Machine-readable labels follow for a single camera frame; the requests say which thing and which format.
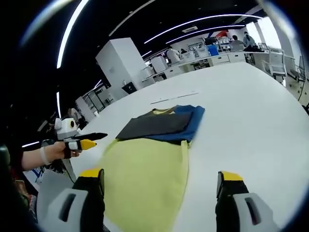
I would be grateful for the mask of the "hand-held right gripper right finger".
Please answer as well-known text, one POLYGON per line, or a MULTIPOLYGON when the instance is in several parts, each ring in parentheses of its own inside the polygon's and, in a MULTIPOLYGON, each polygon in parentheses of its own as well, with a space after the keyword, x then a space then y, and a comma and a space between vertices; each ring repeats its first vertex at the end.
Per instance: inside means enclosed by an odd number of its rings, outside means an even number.
POLYGON ((255 193, 249 192, 237 173, 218 172, 215 207, 218 232, 279 232, 273 211, 255 193))

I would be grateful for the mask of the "person's left hand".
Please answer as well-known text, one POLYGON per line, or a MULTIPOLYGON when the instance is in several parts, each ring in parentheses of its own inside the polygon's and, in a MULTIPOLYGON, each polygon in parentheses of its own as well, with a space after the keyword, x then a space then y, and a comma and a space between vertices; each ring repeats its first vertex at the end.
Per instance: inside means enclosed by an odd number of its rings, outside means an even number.
POLYGON ((60 160, 65 158, 65 143, 55 142, 53 145, 48 145, 44 148, 45 157, 48 163, 55 160, 60 160))

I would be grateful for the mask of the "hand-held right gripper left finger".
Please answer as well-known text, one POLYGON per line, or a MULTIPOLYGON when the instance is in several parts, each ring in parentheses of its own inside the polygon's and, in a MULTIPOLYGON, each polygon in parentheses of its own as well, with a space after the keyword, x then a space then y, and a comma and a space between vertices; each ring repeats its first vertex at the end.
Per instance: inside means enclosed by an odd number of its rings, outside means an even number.
POLYGON ((38 225, 44 232, 104 231, 104 170, 85 170, 75 182, 45 171, 38 193, 38 225))

